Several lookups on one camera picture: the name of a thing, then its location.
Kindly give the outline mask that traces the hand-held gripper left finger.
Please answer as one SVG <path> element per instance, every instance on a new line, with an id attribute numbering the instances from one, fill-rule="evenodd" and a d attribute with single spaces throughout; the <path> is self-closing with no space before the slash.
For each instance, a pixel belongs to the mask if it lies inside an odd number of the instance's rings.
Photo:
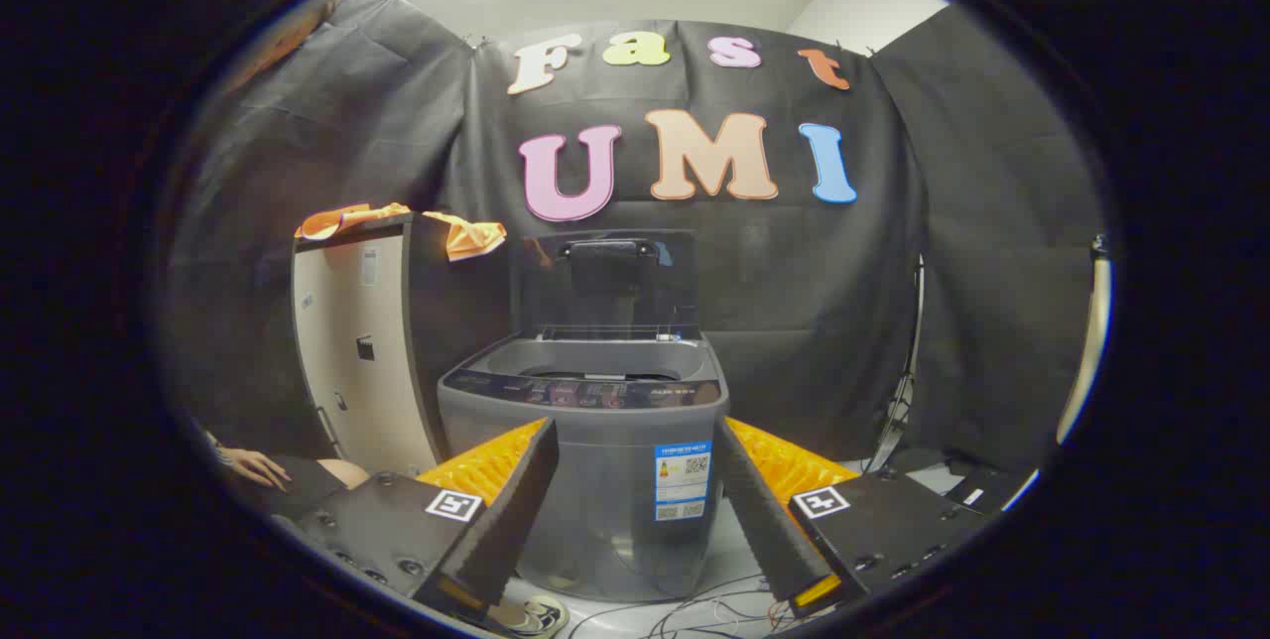
<path id="1" fill-rule="evenodd" d="M 502 601 L 559 456 L 558 423 L 544 417 L 420 476 L 376 473 L 273 521 L 372 592 L 481 622 Z"/>

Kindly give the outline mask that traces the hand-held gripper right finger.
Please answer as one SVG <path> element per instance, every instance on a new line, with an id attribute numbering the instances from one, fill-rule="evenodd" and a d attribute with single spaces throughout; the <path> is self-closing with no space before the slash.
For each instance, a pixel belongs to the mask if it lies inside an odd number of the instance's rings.
<path id="1" fill-rule="evenodd" d="M 798 619 L 916 584 L 986 526 L 907 473 L 857 475 L 726 417 L 712 466 L 773 598 Z"/>

